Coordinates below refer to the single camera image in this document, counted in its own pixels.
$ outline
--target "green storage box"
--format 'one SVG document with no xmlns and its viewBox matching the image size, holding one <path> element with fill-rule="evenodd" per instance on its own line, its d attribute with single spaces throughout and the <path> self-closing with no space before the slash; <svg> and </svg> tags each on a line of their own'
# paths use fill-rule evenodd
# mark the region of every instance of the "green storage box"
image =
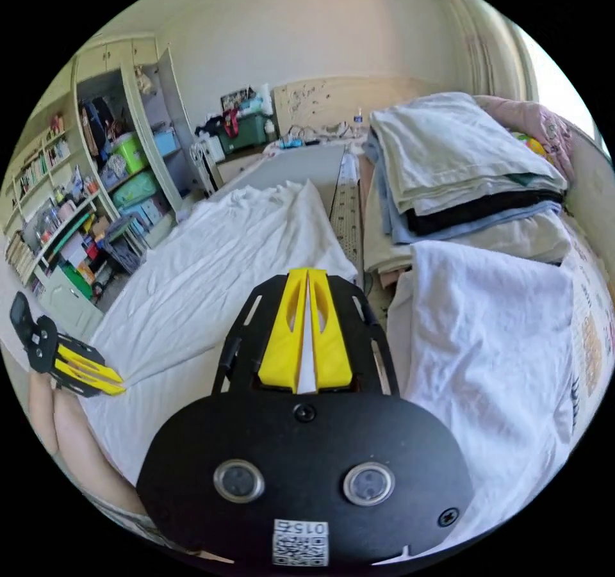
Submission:
<svg viewBox="0 0 615 577">
<path fill-rule="evenodd" d="M 131 206 L 155 195 L 160 188 L 156 176 L 148 169 L 137 174 L 113 193 L 111 199 L 117 209 Z"/>
<path fill-rule="evenodd" d="M 149 165 L 136 133 L 124 133 L 111 146 L 112 154 L 120 154 L 126 160 L 126 171 L 133 174 Z"/>
<path fill-rule="evenodd" d="M 237 121 L 239 134 L 237 137 L 232 138 L 226 135 L 224 127 L 220 125 L 218 128 L 218 139 L 224 154 L 232 154 L 248 146 L 258 146 L 267 143 L 267 134 L 265 133 L 266 121 L 267 118 L 263 114 L 250 114 L 240 118 Z"/>
<path fill-rule="evenodd" d="M 85 278 L 72 266 L 70 263 L 66 263 L 62 266 L 62 271 L 66 274 L 68 280 L 75 285 L 76 289 L 79 289 L 80 292 L 87 299 L 92 298 L 92 287 L 86 282 Z"/>
</svg>

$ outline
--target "bed headboard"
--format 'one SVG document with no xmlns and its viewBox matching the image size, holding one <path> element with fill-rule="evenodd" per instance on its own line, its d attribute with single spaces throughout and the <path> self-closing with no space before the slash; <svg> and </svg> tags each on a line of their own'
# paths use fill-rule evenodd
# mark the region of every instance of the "bed headboard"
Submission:
<svg viewBox="0 0 615 577">
<path fill-rule="evenodd" d="M 358 108 L 366 122 L 373 110 L 443 90 L 413 77 L 320 77 L 276 86 L 273 96 L 279 130 L 285 135 L 295 124 L 315 129 L 344 120 L 350 124 Z"/>
</svg>

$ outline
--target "window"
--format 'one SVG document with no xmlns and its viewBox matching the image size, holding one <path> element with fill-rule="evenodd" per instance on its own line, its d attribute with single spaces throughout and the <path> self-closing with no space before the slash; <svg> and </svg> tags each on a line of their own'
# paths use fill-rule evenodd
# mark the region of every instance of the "window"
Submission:
<svg viewBox="0 0 615 577">
<path fill-rule="evenodd" d="M 523 29 L 516 27 L 525 46 L 536 78 L 537 100 L 594 140 L 608 156 L 609 151 L 599 134 L 591 114 L 575 87 L 556 62 Z"/>
<path fill-rule="evenodd" d="M 604 154 L 606 154 L 610 159 L 611 153 L 609 152 L 607 145 L 604 143 L 604 139 L 602 138 L 602 135 L 600 135 L 600 145 L 602 146 L 602 150 L 604 151 Z"/>
</svg>

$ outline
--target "blue folded cloth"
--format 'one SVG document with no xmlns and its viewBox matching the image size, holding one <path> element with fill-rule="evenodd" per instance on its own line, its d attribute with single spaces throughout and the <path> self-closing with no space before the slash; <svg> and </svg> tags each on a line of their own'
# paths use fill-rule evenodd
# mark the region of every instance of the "blue folded cloth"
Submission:
<svg viewBox="0 0 615 577">
<path fill-rule="evenodd" d="M 562 206 L 554 201 L 541 201 L 533 206 L 504 210 L 480 220 L 462 223 L 442 231 L 437 231 L 428 236 L 419 236 L 408 227 L 406 215 L 400 214 L 397 210 L 386 175 L 382 149 L 372 130 L 368 134 L 367 141 L 363 144 L 363 152 L 365 152 L 367 158 L 374 165 L 374 179 L 382 214 L 382 231 L 385 235 L 391 236 L 393 244 L 414 244 L 421 240 L 450 240 L 451 238 L 476 233 L 477 231 L 501 225 L 502 223 L 530 218 L 549 210 L 559 214 L 562 209 Z"/>
</svg>

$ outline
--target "red bag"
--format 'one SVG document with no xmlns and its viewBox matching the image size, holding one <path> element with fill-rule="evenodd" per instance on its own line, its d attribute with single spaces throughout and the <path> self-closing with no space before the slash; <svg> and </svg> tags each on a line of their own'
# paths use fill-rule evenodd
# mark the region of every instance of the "red bag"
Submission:
<svg viewBox="0 0 615 577">
<path fill-rule="evenodd" d="M 237 137 L 239 135 L 239 123 L 237 123 L 237 108 L 226 110 L 223 112 L 224 118 L 224 130 L 226 135 L 230 138 Z"/>
</svg>

